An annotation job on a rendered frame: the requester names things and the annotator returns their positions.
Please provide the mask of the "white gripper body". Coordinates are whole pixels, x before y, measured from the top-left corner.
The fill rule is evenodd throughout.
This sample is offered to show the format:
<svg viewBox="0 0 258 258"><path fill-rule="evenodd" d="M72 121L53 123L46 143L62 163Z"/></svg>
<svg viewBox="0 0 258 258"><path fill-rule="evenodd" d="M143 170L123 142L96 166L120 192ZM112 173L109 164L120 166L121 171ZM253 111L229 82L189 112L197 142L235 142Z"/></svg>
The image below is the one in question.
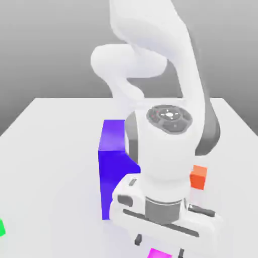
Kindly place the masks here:
<svg viewBox="0 0 258 258"><path fill-rule="evenodd" d="M182 205L179 220L171 224L159 225L125 205L112 202L109 217L114 224L126 229L132 240L141 234L169 247L179 247L196 255L217 253L221 227L219 216L209 217L194 213Z"/></svg>

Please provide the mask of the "small magenta cube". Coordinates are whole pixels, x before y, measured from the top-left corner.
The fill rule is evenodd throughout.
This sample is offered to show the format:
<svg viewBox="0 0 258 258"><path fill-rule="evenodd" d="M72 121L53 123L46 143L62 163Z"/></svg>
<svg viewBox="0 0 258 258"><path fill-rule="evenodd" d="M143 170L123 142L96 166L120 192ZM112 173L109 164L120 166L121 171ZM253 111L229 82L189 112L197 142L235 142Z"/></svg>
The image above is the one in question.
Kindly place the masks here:
<svg viewBox="0 0 258 258"><path fill-rule="evenodd" d="M151 248L147 258L172 258L171 254Z"/></svg>

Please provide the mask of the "small orange cube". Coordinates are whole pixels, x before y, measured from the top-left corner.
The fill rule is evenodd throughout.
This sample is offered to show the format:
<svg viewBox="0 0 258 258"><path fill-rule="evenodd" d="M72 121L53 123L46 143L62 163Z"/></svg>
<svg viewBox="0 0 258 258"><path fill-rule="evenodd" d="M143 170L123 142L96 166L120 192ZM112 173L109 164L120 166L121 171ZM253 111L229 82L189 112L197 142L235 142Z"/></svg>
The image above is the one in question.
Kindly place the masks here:
<svg viewBox="0 0 258 258"><path fill-rule="evenodd" d="M190 173L191 188L204 190L206 177L207 177L207 168L194 165L193 170Z"/></svg>

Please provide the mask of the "large blue box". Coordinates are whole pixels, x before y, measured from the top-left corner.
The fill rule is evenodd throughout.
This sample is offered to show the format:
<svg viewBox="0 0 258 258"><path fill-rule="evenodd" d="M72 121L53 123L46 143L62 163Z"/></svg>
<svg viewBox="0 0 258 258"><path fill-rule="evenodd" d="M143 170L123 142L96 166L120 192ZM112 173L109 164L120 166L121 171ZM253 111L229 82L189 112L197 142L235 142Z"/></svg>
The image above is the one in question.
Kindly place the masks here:
<svg viewBox="0 0 258 258"><path fill-rule="evenodd" d="M109 219L112 193L126 174L140 173L125 151L125 121L104 120L98 147L102 219Z"/></svg>

